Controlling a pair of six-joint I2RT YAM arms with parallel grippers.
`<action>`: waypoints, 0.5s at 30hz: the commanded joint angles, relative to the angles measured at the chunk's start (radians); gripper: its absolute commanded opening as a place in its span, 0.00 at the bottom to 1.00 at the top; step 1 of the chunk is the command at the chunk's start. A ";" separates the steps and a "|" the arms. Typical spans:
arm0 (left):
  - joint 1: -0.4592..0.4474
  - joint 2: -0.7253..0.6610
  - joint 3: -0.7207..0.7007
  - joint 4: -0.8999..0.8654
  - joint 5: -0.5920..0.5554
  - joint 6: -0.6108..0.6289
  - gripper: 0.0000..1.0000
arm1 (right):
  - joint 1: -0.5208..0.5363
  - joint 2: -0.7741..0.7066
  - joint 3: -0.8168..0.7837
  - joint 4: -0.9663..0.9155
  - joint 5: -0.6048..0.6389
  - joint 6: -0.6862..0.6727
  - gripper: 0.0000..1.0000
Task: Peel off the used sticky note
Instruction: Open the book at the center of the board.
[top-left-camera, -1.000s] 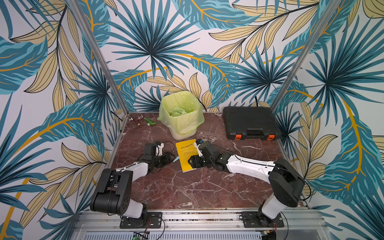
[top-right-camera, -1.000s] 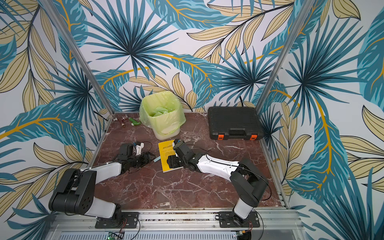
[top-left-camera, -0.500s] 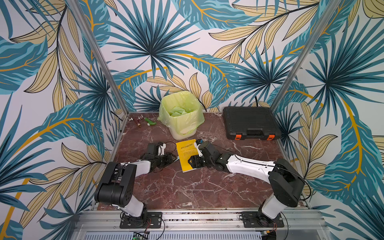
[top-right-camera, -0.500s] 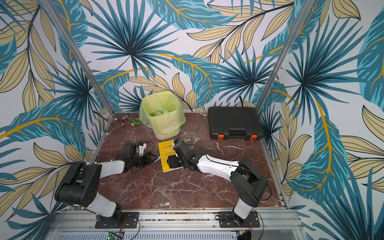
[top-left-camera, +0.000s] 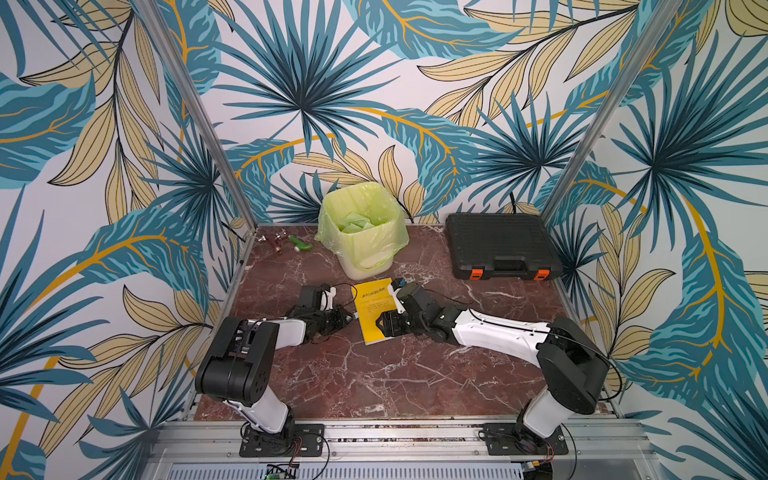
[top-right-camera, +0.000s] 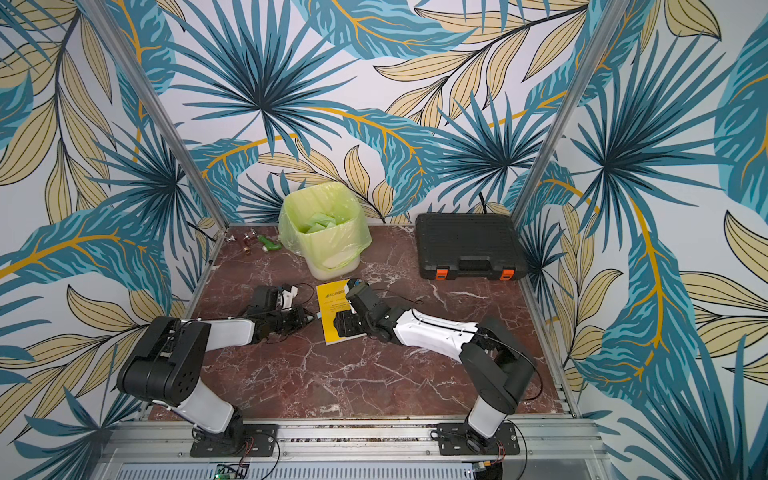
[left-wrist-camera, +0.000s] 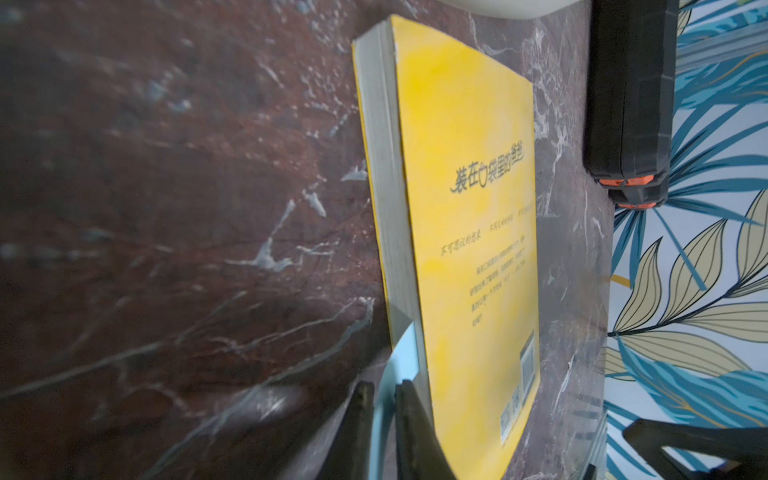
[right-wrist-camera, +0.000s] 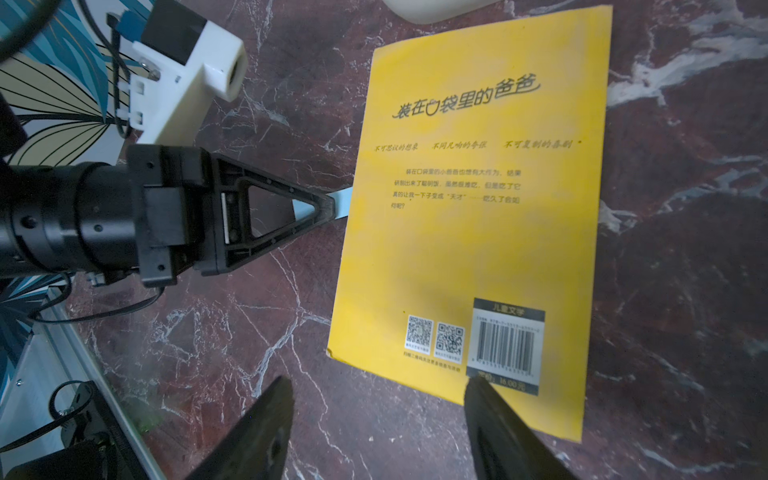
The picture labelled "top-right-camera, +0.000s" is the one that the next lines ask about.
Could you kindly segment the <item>yellow children's book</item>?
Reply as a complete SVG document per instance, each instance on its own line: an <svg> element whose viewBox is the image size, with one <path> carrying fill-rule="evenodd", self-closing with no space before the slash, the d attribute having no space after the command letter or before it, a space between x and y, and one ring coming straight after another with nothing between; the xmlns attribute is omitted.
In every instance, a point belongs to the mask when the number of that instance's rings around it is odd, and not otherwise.
<svg viewBox="0 0 768 480"><path fill-rule="evenodd" d="M346 299L348 281L338 280L324 283L316 287L319 314L326 345L333 345L363 336L363 333L350 333L349 330L339 332L334 324L336 315L341 312L352 312L351 305Z"/></svg>

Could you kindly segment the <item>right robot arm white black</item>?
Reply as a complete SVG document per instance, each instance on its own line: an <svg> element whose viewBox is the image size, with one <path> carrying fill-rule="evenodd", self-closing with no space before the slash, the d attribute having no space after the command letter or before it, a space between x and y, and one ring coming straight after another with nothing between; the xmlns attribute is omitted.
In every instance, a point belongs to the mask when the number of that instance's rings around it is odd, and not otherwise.
<svg viewBox="0 0 768 480"><path fill-rule="evenodd" d="M382 343L424 348L459 362L477 399L459 431L444 437L475 454L499 450L497 432L527 400L537 373L533 356L501 321L456 322L392 306L359 279L347 282L345 298L349 309L333 320L341 334L364 334Z"/></svg>

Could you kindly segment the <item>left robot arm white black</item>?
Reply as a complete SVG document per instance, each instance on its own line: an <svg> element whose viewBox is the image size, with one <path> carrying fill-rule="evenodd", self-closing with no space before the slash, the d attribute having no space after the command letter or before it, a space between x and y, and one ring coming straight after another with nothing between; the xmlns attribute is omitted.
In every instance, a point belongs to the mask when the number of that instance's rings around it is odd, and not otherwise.
<svg viewBox="0 0 768 480"><path fill-rule="evenodd" d="M297 296L296 286L258 286L236 317L155 318L123 363L117 389L189 422L198 443L239 452L248 444L242 414L201 379L205 354L287 337L310 325L316 315Z"/></svg>

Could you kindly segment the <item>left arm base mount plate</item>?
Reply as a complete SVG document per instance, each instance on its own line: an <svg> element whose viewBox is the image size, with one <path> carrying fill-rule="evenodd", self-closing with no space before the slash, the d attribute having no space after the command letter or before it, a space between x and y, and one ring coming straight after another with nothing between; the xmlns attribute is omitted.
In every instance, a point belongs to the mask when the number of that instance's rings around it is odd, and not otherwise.
<svg viewBox="0 0 768 480"><path fill-rule="evenodd" d="M246 423L231 433L213 434L194 428L192 458L266 458L273 455L279 426Z"/></svg>

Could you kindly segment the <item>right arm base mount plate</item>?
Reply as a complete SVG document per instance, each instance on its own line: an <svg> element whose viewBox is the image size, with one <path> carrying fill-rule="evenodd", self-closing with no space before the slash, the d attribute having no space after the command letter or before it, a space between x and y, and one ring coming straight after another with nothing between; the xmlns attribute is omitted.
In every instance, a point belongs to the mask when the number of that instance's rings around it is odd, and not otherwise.
<svg viewBox="0 0 768 480"><path fill-rule="evenodd" d="M490 438L471 430L466 423L439 423L430 431L430 438L438 443L442 456L501 457L517 455L521 451L516 429L509 422L503 422Z"/></svg>

